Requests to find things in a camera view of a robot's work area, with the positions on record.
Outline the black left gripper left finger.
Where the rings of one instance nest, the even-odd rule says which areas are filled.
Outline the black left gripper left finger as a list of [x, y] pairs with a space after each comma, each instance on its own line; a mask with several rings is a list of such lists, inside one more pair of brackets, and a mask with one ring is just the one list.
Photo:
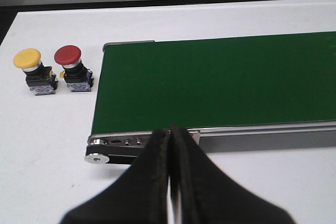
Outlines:
[[167, 223], [168, 131], [153, 131], [132, 165], [61, 223]]

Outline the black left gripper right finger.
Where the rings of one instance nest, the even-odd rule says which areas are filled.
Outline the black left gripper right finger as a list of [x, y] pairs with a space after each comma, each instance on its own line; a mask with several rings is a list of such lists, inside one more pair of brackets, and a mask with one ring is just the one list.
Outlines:
[[171, 197], [178, 223], [293, 223], [282, 208], [223, 173], [187, 129], [171, 126]]

